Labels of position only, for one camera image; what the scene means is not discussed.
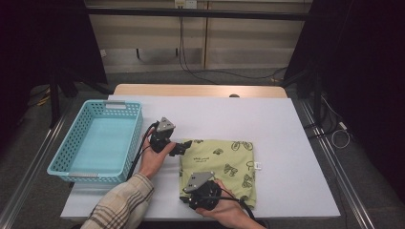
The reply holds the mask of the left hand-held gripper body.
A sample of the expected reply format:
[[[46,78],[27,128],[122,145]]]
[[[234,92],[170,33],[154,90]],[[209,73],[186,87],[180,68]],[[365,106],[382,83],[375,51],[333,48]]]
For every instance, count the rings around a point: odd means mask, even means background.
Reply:
[[[153,124],[153,132],[150,135],[150,144],[156,153],[160,153],[165,146],[170,142],[170,137],[173,134],[176,125],[166,117]]]

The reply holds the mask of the white wall socket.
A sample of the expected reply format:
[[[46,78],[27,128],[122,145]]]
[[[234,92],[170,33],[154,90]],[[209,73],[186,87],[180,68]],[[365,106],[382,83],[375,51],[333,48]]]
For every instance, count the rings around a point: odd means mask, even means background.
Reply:
[[[176,9],[191,9],[196,10],[198,8],[197,0],[174,0]]]

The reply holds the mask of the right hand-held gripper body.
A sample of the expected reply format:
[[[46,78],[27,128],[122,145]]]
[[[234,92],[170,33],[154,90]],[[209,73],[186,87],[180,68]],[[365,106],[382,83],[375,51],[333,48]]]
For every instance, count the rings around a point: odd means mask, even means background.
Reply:
[[[222,189],[211,180],[215,176],[214,172],[198,172],[192,173],[187,184],[182,189],[190,202],[188,206],[193,210],[203,208],[205,210],[213,210],[219,203]]]

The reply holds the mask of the aluminium rail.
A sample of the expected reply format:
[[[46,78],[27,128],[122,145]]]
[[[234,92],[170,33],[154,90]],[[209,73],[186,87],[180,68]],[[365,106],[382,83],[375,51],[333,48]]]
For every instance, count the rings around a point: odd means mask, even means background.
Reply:
[[[0,229],[65,229],[67,185],[46,175],[50,113],[30,109],[0,150]]]
[[[315,140],[322,148],[326,159],[328,160],[333,173],[334,180],[338,183],[339,191],[344,195],[345,200],[351,207],[352,213],[356,218],[361,229],[375,229],[372,220],[366,210],[359,195],[354,190],[344,168],[342,167],[332,143],[328,140],[326,132],[315,124],[314,110],[308,102],[302,102],[301,106],[304,109],[309,125],[315,134]]]

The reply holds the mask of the black curtain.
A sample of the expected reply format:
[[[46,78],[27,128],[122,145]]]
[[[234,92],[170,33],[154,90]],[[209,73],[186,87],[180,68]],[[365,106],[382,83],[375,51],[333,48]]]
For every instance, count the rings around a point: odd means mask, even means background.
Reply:
[[[369,159],[405,201],[405,0],[312,0],[285,79],[321,78]]]
[[[28,109],[31,89],[107,82],[84,0],[0,0],[0,156]]]

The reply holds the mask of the black stand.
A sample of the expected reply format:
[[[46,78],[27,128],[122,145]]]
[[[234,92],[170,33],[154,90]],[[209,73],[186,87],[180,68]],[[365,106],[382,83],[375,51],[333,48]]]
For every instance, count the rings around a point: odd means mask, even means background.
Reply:
[[[51,111],[52,120],[50,123],[50,128],[53,128],[57,121],[61,118],[60,106],[59,106],[59,90],[67,97],[76,97],[78,94],[75,82],[82,82],[90,88],[101,94],[112,94],[113,91],[107,89],[93,80],[90,80],[79,73],[73,71],[69,68],[62,69],[50,69],[50,98],[51,98]]]
[[[315,70],[304,69],[293,75],[285,74],[284,80],[279,84],[279,86],[285,89],[291,85],[296,86],[296,92],[299,98],[308,98],[312,96],[314,123],[317,126],[320,126],[322,123],[322,83],[318,72]]]

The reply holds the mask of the person's left hand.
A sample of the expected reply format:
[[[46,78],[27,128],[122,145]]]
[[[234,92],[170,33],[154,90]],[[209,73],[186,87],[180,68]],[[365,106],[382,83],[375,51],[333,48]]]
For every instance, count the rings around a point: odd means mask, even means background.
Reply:
[[[142,145],[142,156],[138,173],[146,176],[148,179],[152,179],[175,146],[175,142],[170,142],[159,153],[156,153],[150,146],[149,139],[146,139]]]

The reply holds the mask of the black horizontal bar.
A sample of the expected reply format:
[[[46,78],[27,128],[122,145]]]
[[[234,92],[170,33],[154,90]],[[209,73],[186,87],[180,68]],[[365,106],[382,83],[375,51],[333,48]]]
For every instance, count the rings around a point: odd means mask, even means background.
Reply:
[[[308,21],[316,20],[317,15],[290,12],[262,12],[239,10],[176,10],[176,9],[141,9],[141,8],[102,8],[91,7],[85,10],[89,14],[136,15],[136,16],[173,16],[173,17],[205,17],[205,18],[236,18]]]

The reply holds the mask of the light blue plastic basket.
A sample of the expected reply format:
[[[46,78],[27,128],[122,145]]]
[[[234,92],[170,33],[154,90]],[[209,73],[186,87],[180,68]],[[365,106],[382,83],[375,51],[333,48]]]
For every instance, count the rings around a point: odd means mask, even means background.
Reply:
[[[138,102],[85,101],[47,173],[76,183],[125,181],[135,158],[142,122]]]

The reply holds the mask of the white table board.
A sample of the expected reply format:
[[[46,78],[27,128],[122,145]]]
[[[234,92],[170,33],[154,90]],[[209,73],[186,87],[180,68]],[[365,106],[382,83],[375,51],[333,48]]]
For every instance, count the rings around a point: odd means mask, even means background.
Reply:
[[[289,98],[110,95],[110,100],[142,104],[142,133],[167,117],[172,139],[228,139],[253,143],[256,219],[334,218],[340,212],[296,110]],[[167,157],[154,177],[148,221],[204,220],[180,201],[179,158]],[[75,184],[63,219],[84,220],[112,185]]]

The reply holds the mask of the person's right hand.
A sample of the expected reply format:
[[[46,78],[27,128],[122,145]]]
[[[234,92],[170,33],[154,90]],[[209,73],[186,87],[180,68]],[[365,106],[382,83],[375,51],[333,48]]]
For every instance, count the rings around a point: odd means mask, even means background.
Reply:
[[[205,218],[215,219],[222,226],[227,228],[231,228],[237,219],[249,218],[240,204],[233,200],[220,199],[213,210],[209,211],[203,208],[197,208],[196,212]]]

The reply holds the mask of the green printed baby romper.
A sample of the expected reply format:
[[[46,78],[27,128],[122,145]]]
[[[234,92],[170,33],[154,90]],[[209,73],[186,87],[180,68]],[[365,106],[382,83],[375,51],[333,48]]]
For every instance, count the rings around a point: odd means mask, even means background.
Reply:
[[[236,198],[242,198],[250,209],[256,206],[255,159],[249,141],[193,139],[180,157],[180,197],[192,173],[214,172]]]

